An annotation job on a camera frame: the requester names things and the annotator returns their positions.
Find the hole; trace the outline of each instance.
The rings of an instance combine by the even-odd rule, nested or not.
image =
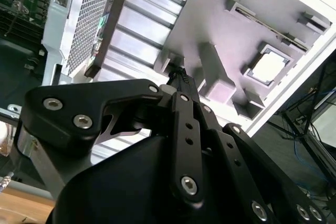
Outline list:
[[[101,133],[105,132],[107,130],[107,127],[109,126],[110,122],[112,121],[113,115],[105,115],[102,119],[101,124]]]
[[[192,130],[192,129],[193,129],[192,125],[191,125],[191,124],[189,124],[189,123],[186,123],[186,124],[185,124],[185,126],[187,126],[187,128],[188,128],[188,129],[190,129],[190,130]]]
[[[241,162],[237,159],[235,159],[235,164],[236,164],[236,166],[241,166],[242,165]]]
[[[83,124],[88,124],[89,120],[87,120],[86,118],[80,118],[78,119],[78,122],[83,123]]]
[[[190,139],[190,138],[186,138],[185,141],[187,142],[187,144],[189,145],[193,145],[194,142]]]
[[[58,103],[55,102],[55,101],[50,101],[50,102],[48,102],[48,104],[49,104],[50,107],[58,107]]]

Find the black mechanical arm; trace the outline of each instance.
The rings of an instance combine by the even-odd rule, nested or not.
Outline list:
[[[151,136],[91,165],[95,143],[140,129]],[[47,223],[327,223],[238,125],[219,125],[184,69],[160,88],[31,90],[18,132],[16,147],[57,199]]]

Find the metal frame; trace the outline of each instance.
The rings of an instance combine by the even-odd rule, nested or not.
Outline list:
[[[308,151],[309,155],[314,159],[316,164],[319,166],[321,171],[326,176],[328,182],[333,188],[336,188],[336,161],[334,158],[328,153],[328,151],[324,148],[322,143],[320,143],[316,137],[313,137],[312,134],[309,132],[309,126],[311,124],[311,120],[314,115],[314,108],[317,104],[318,96],[320,94],[323,77],[326,71],[328,62],[323,63],[323,67],[320,73],[319,81],[317,83],[316,91],[307,97],[313,96],[313,101],[311,104],[311,110],[306,117],[306,123],[300,129],[297,127],[293,121],[289,118],[288,114],[285,112],[281,112],[282,118],[286,121],[286,123],[291,128],[292,132],[285,130],[284,128],[280,127],[277,124],[267,121],[267,123],[276,129],[290,135],[294,138],[294,141],[300,141],[303,146]],[[295,108],[298,104],[292,105],[289,109]]]
[[[103,32],[103,41],[101,43],[100,50],[96,58],[94,59],[92,66],[86,71],[86,77],[94,78],[101,69],[101,66],[110,47],[111,39],[117,26],[124,3],[125,0],[113,1],[110,9],[110,15],[107,19],[106,27]]]

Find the cable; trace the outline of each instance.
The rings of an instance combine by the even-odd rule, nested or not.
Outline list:
[[[313,132],[316,131],[318,139],[320,140],[320,142],[322,142],[322,139],[321,139],[320,134],[319,134],[318,130],[316,129],[316,127],[312,123],[310,123],[310,126],[313,128]]]
[[[329,90],[329,91],[320,93],[319,95],[329,94],[330,92],[335,92],[335,91],[336,91],[336,89],[332,89],[332,90]],[[312,94],[312,93],[310,92],[310,93],[308,93],[308,94],[303,95],[299,100],[297,100],[297,101],[294,102],[294,103],[297,103],[297,102],[299,102],[300,100],[303,100],[306,96],[308,96],[308,95],[310,95],[310,94]],[[288,104],[287,104],[287,106],[286,106],[286,109],[288,109],[288,108],[290,107],[290,105],[291,105],[291,102],[288,102]]]
[[[295,153],[295,157],[298,159],[298,161],[304,165],[306,168],[312,170],[316,176],[318,176],[319,178],[325,180],[328,182],[328,180],[312,165],[310,165],[309,163],[307,163],[306,161],[302,160],[301,157],[299,156],[299,152],[297,149],[297,145],[296,145],[296,141],[294,141],[294,153]]]
[[[325,101],[325,103],[328,103],[328,104],[331,104],[331,105],[335,105],[335,106],[336,106],[336,103],[332,103],[332,102],[328,102],[328,101]]]
[[[14,176],[13,172],[9,172],[7,176],[5,176],[0,181],[0,193],[8,186],[8,184],[11,182],[12,177]]]
[[[327,219],[330,215],[331,215],[331,211],[330,211],[330,213],[328,213],[328,215],[325,218]]]

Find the gray plastic part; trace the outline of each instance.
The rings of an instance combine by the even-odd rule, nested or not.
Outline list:
[[[201,88],[206,84],[204,72],[202,68],[197,68],[193,74],[197,91],[200,92]]]
[[[286,34],[286,36],[287,36],[288,38],[290,38],[291,40],[294,40],[295,42],[297,42],[297,43],[299,43],[299,44],[305,46],[305,47],[308,48],[308,49],[310,49],[310,47],[308,47],[304,41],[299,40],[298,38],[294,37],[293,35],[291,35],[291,34]],[[283,38],[283,39],[281,40],[281,43],[282,43],[283,45],[286,45],[286,46],[290,47],[291,49],[295,50],[296,52],[299,52],[300,54],[303,54],[303,55],[308,51],[308,50],[303,50],[302,48],[300,48],[300,47],[298,47],[297,45],[293,44],[293,43],[290,42],[289,40],[286,40],[285,38]]]
[[[315,15],[304,13],[303,17],[299,18],[299,23],[307,26],[311,30],[323,35],[330,28],[330,21],[324,18],[324,21]]]
[[[158,73],[163,73],[172,57],[172,53],[168,49],[163,49],[156,61],[154,62],[153,69]]]
[[[237,8],[247,12],[248,14],[255,16],[256,13],[252,12],[250,9],[246,8],[244,5],[241,5],[240,3],[234,1],[234,0],[228,0],[226,2],[226,9],[235,17],[244,20],[244,21],[251,21],[248,17],[244,16],[243,14],[237,12]]]
[[[249,120],[253,120],[263,110],[263,108],[255,106],[252,103],[248,103],[246,106],[242,106],[234,102],[233,105],[238,115],[243,116]]]
[[[169,63],[175,67],[184,67],[184,57],[164,48],[156,58],[153,69],[158,73],[167,72]]]
[[[261,109],[265,108],[265,105],[264,105],[262,99],[260,98],[260,96],[258,94],[255,94],[254,92],[248,91],[246,89],[244,89],[244,92],[245,92],[246,98],[247,98],[249,103],[251,103],[254,106],[257,106]]]
[[[206,81],[206,86],[202,89],[205,98],[227,103],[237,89],[235,83],[227,76],[215,46],[210,43],[200,44],[199,56]]]

